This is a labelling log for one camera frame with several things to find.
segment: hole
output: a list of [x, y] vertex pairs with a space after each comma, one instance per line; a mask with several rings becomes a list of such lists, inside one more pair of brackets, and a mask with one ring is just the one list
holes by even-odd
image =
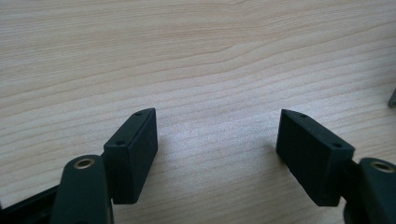
[[384, 162], [380, 162], [380, 161], [373, 161], [370, 163], [375, 169], [382, 171], [384, 173], [394, 173], [395, 170], [393, 169], [393, 167], [385, 164]]
[[118, 142], [116, 142], [116, 145], [117, 146], [125, 146], [125, 142], [124, 141], [118, 141]]
[[335, 147], [342, 147], [343, 146], [343, 145], [341, 145], [339, 143], [333, 143], [332, 145], [335, 146]]
[[82, 169], [92, 166], [94, 163], [95, 163], [95, 160], [93, 160], [93, 159], [82, 159], [80, 161], [76, 161], [74, 167], [76, 169], [82, 170]]

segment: light wood surface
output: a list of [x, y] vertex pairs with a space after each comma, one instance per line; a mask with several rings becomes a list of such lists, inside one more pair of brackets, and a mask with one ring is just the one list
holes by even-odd
[[280, 109], [396, 163], [395, 47], [393, 0], [1, 0], [0, 201], [155, 107], [159, 152], [116, 223], [343, 223], [279, 161]]

